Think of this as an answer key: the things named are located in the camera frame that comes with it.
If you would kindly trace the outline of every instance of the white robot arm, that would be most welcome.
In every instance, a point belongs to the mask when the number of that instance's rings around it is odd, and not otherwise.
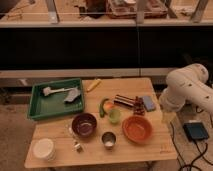
[[[166,111],[179,111],[186,100],[213,114],[213,89],[205,85],[209,74],[201,64],[192,64],[167,75],[168,87],[159,102]]]

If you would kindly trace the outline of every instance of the stack of cups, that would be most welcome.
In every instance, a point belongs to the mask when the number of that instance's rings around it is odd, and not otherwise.
[[[55,158],[54,142],[51,139],[40,139],[33,147],[33,154],[43,161],[51,161]]]

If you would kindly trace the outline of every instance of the bowl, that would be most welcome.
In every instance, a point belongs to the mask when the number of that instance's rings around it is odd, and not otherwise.
[[[72,121],[72,130],[81,137],[89,137],[97,126],[96,118],[90,113],[77,115]]]
[[[130,116],[123,121],[122,129],[128,139],[139,144],[152,135],[152,125],[144,116]]]

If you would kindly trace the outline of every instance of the cup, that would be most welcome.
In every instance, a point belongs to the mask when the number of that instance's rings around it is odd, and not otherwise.
[[[55,158],[55,146],[51,139],[43,138],[36,142],[33,147],[33,154],[36,158],[51,161]]]
[[[117,124],[120,121],[121,113],[118,109],[113,108],[109,111],[109,121],[112,124]]]
[[[116,136],[114,133],[112,132],[105,132],[103,135],[102,135],[102,142],[104,144],[104,147],[107,149],[107,150],[110,150],[114,147],[115,145],[115,142],[116,142]]]

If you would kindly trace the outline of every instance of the utensil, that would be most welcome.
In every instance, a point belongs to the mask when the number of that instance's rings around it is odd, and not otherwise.
[[[140,115],[133,115],[125,119],[122,129],[128,139],[139,144],[152,135],[151,123],[144,116]]]
[[[72,130],[80,137],[89,137],[97,126],[96,118],[90,113],[82,113],[72,121]]]
[[[52,94],[52,93],[58,93],[58,92],[64,92],[64,91],[69,91],[69,90],[72,90],[72,89],[76,89],[76,87],[75,88],[60,88],[60,89],[51,89],[51,87],[45,87],[44,89],[43,89],[43,94],[44,94],[44,96],[48,96],[48,95],[50,95],[50,94]]]

